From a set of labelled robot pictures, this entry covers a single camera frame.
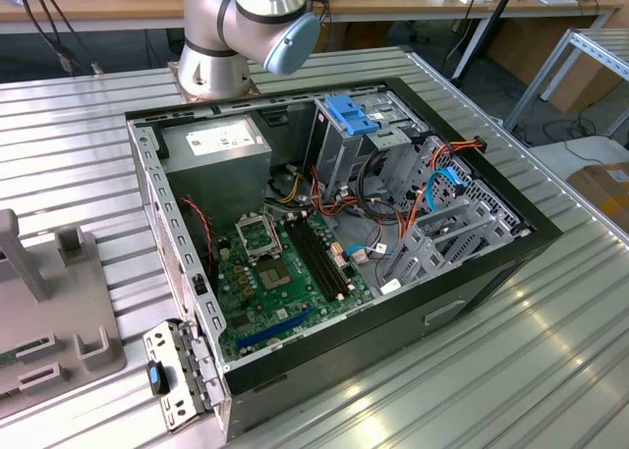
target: sticker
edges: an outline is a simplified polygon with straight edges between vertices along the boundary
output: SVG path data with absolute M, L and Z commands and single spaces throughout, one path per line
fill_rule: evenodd
M 629 174 L 625 171 L 607 171 L 611 177 L 613 177 L 616 182 L 629 182 Z
M 386 294 L 390 294 L 391 292 L 396 291 L 400 287 L 402 287 L 402 284 L 400 284 L 400 281 L 397 279 L 393 279 L 390 282 L 387 282 L 386 284 L 384 284 L 382 287 L 380 287 L 380 292 L 386 295 Z
M 195 156 L 256 144 L 242 124 L 191 132 L 186 140 Z

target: blue pcie slot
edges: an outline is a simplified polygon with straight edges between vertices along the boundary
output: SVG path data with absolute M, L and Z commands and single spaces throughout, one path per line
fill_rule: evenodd
M 254 344 L 259 343 L 260 341 L 264 341 L 265 339 L 275 336 L 276 334 L 279 334 L 290 328 L 299 326 L 300 324 L 304 322 L 304 320 L 306 319 L 306 316 L 308 316 L 308 314 L 311 311 L 313 311 L 312 308 L 306 309 L 300 312 L 299 314 L 296 314 L 292 318 L 285 319 L 281 323 L 277 323 L 272 326 L 269 326 L 268 328 L 262 329 L 261 331 L 254 333 L 251 336 L 247 336 L 246 338 L 239 339 L 238 347 L 246 348 L 247 346 L 252 346 Z

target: red cable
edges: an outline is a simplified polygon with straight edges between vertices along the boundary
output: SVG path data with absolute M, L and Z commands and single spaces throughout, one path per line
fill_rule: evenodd
M 209 280 L 209 276 L 211 275 L 211 267 L 212 267 L 212 263 L 213 263 L 213 258 L 212 258 L 212 234 L 211 234 L 211 221 L 209 221 L 207 219 L 207 217 L 203 214 L 203 212 L 200 210 L 200 208 L 197 206 L 196 203 L 194 203 L 191 200 L 188 200 L 187 198 L 181 197 L 179 198 L 180 201 L 182 201 L 183 203 L 185 203 L 186 205 L 190 206 L 199 216 L 200 220 L 203 222 L 203 228 L 205 228 L 205 236 L 207 238 L 207 253 L 209 254 L 209 261 L 208 261 L 208 266 L 207 266 L 207 279 Z

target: motherboard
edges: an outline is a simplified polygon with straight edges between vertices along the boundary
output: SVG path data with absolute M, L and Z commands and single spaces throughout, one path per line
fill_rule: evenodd
M 373 299 L 320 213 L 243 219 L 216 238 L 219 343 L 236 360 Z M 260 255 L 260 250 L 268 253 Z

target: yellow wire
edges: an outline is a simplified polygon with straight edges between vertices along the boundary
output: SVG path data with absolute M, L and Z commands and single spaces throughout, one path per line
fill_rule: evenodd
M 295 182 L 293 182 L 293 189 L 291 190 L 291 193 L 287 195 L 286 197 L 282 198 L 281 200 L 279 200 L 280 203 L 288 203 L 293 198 L 295 198 L 295 195 L 297 194 L 297 186 L 299 185 L 299 181 L 301 177 L 302 177 L 301 174 L 298 174 L 297 176 L 295 176 Z

